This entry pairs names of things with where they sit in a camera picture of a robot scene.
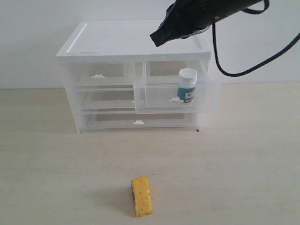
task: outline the white lid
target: white lid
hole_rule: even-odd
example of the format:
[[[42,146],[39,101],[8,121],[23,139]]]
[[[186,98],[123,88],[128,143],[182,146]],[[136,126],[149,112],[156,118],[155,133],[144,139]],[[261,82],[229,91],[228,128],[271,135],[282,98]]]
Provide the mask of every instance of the white lid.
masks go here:
[[[179,71],[179,82],[178,84],[196,84],[197,82],[197,71],[191,68],[184,68]]]

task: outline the drawer handle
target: drawer handle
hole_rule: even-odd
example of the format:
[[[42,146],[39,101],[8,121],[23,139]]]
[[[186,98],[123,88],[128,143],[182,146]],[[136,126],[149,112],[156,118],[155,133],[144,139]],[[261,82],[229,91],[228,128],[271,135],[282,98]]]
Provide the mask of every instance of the drawer handle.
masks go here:
[[[170,100],[170,102],[181,102],[181,103],[183,103],[183,100],[180,100],[179,97],[174,97],[174,98],[172,98],[172,99]]]
[[[134,125],[144,125],[145,123],[142,120],[137,120],[133,123]]]
[[[105,77],[102,76],[102,74],[96,74],[96,75],[92,76],[92,78],[102,78],[102,79],[105,79]]]

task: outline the pill bottle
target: pill bottle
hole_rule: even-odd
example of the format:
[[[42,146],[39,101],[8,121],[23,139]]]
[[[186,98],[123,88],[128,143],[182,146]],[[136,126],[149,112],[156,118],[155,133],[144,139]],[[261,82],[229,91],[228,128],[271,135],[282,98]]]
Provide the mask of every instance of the pill bottle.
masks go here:
[[[193,101],[196,83],[197,71],[191,68],[184,68],[179,71],[177,97],[184,103]]]

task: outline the cheese-shaped sponge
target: cheese-shaped sponge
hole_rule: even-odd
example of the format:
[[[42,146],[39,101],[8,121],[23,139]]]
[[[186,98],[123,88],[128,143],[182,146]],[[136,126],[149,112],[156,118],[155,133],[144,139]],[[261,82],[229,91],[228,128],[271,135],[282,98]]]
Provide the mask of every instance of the cheese-shaped sponge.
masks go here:
[[[135,203],[135,216],[142,217],[152,214],[152,203],[149,191],[149,180],[147,176],[131,180],[133,201]]]

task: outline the black cord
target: black cord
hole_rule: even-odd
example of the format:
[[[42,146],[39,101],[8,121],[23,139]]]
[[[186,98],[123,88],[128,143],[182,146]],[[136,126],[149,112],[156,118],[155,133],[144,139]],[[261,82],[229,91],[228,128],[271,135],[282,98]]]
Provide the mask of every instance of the black cord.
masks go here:
[[[268,5],[266,7],[266,2],[269,2],[269,0],[265,0],[265,9],[263,11],[265,11],[269,7]],[[272,62],[273,60],[277,59],[278,57],[282,56],[284,53],[286,53],[288,50],[290,50],[300,40],[300,33],[284,49],[282,49],[281,51],[279,51],[275,55],[273,55],[270,58],[266,59],[265,61],[257,64],[256,66],[254,66],[254,67],[252,67],[248,70],[245,70],[244,72],[236,73],[236,74],[231,74],[231,73],[226,72],[225,70],[223,70],[223,68],[220,65],[219,57],[218,57],[218,50],[217,50],[216,22],[215,22],[215,20],[212,24],[212,38],[213,38],[213,46],[214,46],[214,52],[215,52],[215,60],[216,60],[217,67],[220,70],[220,72],[222,74],[226,75],[226,76],[239,77],[239,76],[247,75],[247,74],[259,69],[260,67],[263,67],[264,65]]]

